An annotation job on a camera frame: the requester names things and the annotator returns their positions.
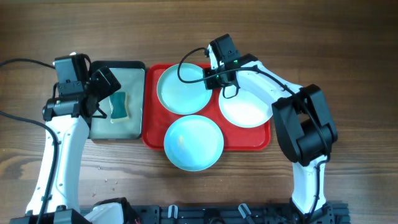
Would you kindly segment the green yellow sponge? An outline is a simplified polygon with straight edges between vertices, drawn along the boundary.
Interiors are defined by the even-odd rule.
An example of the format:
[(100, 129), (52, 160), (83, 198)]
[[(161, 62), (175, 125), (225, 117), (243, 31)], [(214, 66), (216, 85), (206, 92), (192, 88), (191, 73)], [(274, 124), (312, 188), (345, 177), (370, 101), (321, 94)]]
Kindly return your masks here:
[(127, 121), (129, 119), (127, 98), (128, 95), (124, 91), (115, 92), (109, 97), (112, 123)]

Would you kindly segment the mint green plate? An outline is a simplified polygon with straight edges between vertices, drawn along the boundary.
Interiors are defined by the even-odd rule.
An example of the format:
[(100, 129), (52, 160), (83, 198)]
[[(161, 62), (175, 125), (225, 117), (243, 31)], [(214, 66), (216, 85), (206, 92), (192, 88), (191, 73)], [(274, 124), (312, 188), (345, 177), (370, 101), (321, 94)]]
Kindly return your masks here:
[(202, 110), (210, 101), (212, 91), (203, 82), (184, 83), (177, 75), (178, 64), (167, 68), (157, 82), (157, 96), (168, 111), (189, 115)]

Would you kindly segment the white plate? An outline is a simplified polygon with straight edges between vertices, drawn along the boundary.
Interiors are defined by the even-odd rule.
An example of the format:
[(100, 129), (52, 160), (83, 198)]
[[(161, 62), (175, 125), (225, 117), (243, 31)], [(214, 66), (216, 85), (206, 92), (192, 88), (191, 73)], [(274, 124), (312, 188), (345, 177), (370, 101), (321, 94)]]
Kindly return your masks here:
[(272, 108), (252, 93), (235, 86), (220, 91), (218, 104), (221, 114), (231, 124), (240, 128), (255, 128), (272, 118)]

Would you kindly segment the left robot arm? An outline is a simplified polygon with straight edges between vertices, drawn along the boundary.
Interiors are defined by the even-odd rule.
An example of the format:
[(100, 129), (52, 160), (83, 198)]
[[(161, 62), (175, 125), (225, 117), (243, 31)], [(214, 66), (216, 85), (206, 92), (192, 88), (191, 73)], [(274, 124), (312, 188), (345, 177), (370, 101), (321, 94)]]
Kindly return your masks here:
[(44, 123), (45, 151), (34, 194), (23, 217), (11, 223), (139, 223), (126, 198), (112, 198), (82, 215), (78, 201), (81, 157), (90, 128), (79, 114), (56, 115)]

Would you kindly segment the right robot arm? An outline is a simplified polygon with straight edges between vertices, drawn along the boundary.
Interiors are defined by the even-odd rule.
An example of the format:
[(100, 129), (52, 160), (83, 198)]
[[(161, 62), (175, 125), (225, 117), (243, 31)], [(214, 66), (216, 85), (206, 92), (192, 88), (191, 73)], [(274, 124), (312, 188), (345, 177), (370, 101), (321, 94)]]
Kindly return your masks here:
[(219, 86), (234, 85), (272, 109), (279, 146), (292, 162), (292, 202), (306, 218), (322, 208), (324, 172), (338, 133), (321, 89), (302, 87), (268, 70), (253, 55), (224, 60), (208, 53), (211, 69), (205, 73)]

